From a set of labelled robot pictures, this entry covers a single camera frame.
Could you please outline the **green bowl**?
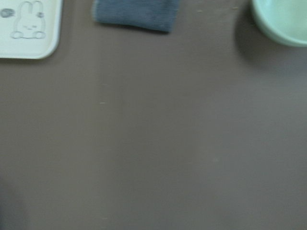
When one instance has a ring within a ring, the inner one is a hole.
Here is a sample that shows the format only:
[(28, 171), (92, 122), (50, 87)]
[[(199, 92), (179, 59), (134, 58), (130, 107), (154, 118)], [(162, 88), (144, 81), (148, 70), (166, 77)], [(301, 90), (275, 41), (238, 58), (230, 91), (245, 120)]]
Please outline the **green bowl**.
[(258, 28), (276, 43), (307, 46), (305, 0), (252, 0), (251, 11)]

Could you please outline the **cream plastic tray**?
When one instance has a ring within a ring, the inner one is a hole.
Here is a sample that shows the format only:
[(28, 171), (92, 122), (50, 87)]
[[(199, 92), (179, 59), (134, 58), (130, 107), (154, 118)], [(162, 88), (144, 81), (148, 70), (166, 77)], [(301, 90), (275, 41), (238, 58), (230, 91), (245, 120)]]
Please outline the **cream plastic tray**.
[(42, 59), (57, 48), (62, 0), (2, 0), (0, 57)]

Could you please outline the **grey folded cloth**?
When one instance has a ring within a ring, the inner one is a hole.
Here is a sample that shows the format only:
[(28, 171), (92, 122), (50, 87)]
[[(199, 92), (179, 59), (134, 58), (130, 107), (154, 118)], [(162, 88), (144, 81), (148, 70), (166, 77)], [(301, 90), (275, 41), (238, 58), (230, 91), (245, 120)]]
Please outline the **grey folded cloth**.
[(99, 23), (169, 33), (178, 8), (178, 0), (95, 0), (92, 16)]

